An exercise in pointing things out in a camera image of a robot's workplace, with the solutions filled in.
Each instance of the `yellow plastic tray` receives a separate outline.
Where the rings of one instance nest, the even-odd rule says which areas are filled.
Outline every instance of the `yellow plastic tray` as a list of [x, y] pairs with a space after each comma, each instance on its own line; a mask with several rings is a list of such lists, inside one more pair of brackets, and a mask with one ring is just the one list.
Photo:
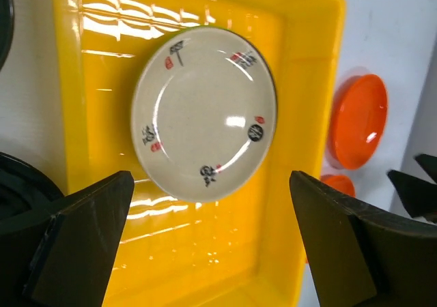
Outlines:
[[[105, 306], [294, 306], [305, 252], [288, 177], [320, 174], [343, 0], [54, 0], [68, 189], [118, 170], [136, 185]], [[277, 83], [270, 152], [216, 203], [167, 196], [130, 142], [130, 102], [160, 36], [214, 25], [250, 40]]]

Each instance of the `black object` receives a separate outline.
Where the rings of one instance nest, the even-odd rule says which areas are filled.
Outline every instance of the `black object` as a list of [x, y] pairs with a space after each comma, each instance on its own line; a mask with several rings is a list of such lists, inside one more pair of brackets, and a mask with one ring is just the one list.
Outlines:
[[38, 169], [0, 152], [0, 220], [63, 197], [56, 184]]
[[264, 136], [264, 130], [258, 124], [253, 124], [247, 131], [247, 136], [253, 142], [258, 142]]
[[303, 172], [292, 173], [290, 190], [322, 307], [436, 306], [437, 227]]
[[0, 220], [0, 306], [101, 306], [133, 188], [121, 171]]
[[[421, 168], [437, 182], [437, 157], [417, 155], [414, 157]], [[411, 217], [423, 216], [430, 222], [437, 222], [437, 185], [417, 177], [399, 172], [387, 173], [395, 186], [402, 205]]]
[[0, 69], [5, 63], [14, 33], [14, 4], [12, 0], [0, 0]]

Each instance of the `white ceramic plate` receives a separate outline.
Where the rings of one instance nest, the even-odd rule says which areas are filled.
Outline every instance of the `white ceramic plate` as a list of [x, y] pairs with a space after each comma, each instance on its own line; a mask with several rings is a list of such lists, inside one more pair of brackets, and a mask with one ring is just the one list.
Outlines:
[[274, 82], [255, 47], [230, 31], [197, 27], [147, 63], [132, 102], [132, 140], [165, 192], [215, 201], [257, 170], [276, 117]]

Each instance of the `plate rim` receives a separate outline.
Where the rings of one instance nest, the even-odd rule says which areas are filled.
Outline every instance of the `plate rim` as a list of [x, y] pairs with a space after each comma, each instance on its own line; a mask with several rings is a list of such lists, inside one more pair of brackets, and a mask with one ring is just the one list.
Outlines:
[[[259, 159], [259, 162], [257, 163], [257, 166], [253, 168], [253, 170], [250, 172], [249, 176], [242, 181], [238, 186], [235, 186], [235, 188], [232, 188], [231, 190], [224, 190], [225, 193], [220, 194], [218, 196], [209, 196], [206, 199], [202, 199], [201, 201], [197, 200], [197, 199], [190, 199], [189, 197], [187, 198], [186, 196], [180, 196], [178, 194], [173, 194], [170, 193], [170, 191], [166, 190], [162, 184], [158, 183], [154, 177], [152, 177], [150, 175], [150, 173], [147, 171], [148, 167], [146, 167], [146, 165], [144, 165], [144, 163], [142, 163], [141, 159], [139, 158], [139, 152], [138, 152], [138, 145], [135, 144], [135, 137], [134, 137], [134, 109], [135, 109], [135, 101], [137, 100], [137, 96], [139, 95], [140, 92], [140, 85], [143, 82], [143, 79], [147, 73], [147, 71], [149, 70], [150, 66], [152, 65], [152, 63], [155, 61], [155, 59], [157, 58], [157, 56], [159, 55], [159, 53], [164, 50], [165, 45], [172, 39], [174, 39], [175, 37], [184, 34], [187, 31], [197, 31], [197, 30], [202, 30], [202, 29], [214, 29], [214, 30], [219, 30], [219, 31], [226, 31], [232, 35], [235, 35], [237, 37], [239, 37], [240, 39], [242, 39], [243, 41], [245, 41], [254, 51], [256, 51], [256, 53], [260, 56], [261, 60], [263, 61], [265, 68], [267, 70], [267, 74], [270, 77], [270, 81], [272, 83], [272, 90], [273, 90], [273, 97], [274, 97], [274, 121], [273, 121], [273, 125], [272, 125], [272, 135], [269, 138], [269, 142], [265, 148], [265, 150], [263, 151], [262, 157]], [[156, 49], [153, 49], [152, 52], [150, 53], [149, 58], [147, 59], [147, 62], [145, 63], [145, 66], [143, 67], [142, 71], [141, 71], [141, 75], [138, 79], [138, 81], [135, 84], [135, 90], [134, 93], [132, 95], [132, 100], [131, 100], [131, 105], [130, 105], [130, 136], [131, 136], [131, 141], [132, 141], [132, 145], [134, 147], [134, 151], [135, 151], [135, 156], [137, 157], [137, 161], [140, 164], [142, 170], [146, 173], [146, 175], [149, 177], [150, 181], [152, 181], [156, 186], [158, 186], [163, 192], [165, 192], [166, 194], [171, 195], [173, 198], [176, 198], [177, 200], [180, 201], [186, 201], [186, 202], [191, 202], [191, 203], [196, 203], [196, 202], [200, 202], [200, 203], [209, 203], [209, 202], [213, 202], [213, 201], [218, 201], [221, 200], [233, 193], [235, 193], [236, 191], [238, 191], [239, 189], [241, 189], [243, 186], [246, 185], [246, 183], [254, 176], [254, 174], [258, 171], [258, 169], [260, 168], [260, 166], [262, 165], [262, 163], [264, 162], [264, 160], [266, 159], [266, 156], [268, 154], [268, 152], [270, 151], [270, 147], [273, 143], [275, 134], [276, 134], [276, 130], [277, 130], [277, 121], [278, 121], [278, 97], [277, 97], [277, 86], [276, 86], [276, 81], [274, 79], [272, 70], [270, 69], [265, 56], [263, 56], [261, 54], [261, 52], [259, 51], [259, 49], [252, 44], [252, 42], [250, 42], [248, 39], [244, 38], [243, 36], [241, 36], [240, 34], [233, 32], [229, 29], [226, 28], [222, 28], [222, 27], [217, 27], [217, 26], [211, 26], [211, 25], [199, 25], [196, 27], [190, 27], [190, 28], [185, 28], [185, 29], [181, 29], [179, 31], [173, 32], [173, 33], [168, 33], [168, 34], [164, 34], [162, 36], [162, 38], [165, 37], [165, 41], [160, 43], [159, 46], [156, 47]]]

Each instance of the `orange bowl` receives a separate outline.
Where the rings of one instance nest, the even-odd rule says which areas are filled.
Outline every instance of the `orange bowl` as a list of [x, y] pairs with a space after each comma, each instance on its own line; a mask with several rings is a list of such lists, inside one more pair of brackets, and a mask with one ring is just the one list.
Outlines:
[[345, 169], [358, 169], [372, 157], [387, 118], [387, 92], [379, 76], [360, 77], [339, 93], [330, 125], [329, 151]]
[[355, 198], [354, 184], [346, 175], [326, 175], [321, 178], [321, 181], [327, 186]]

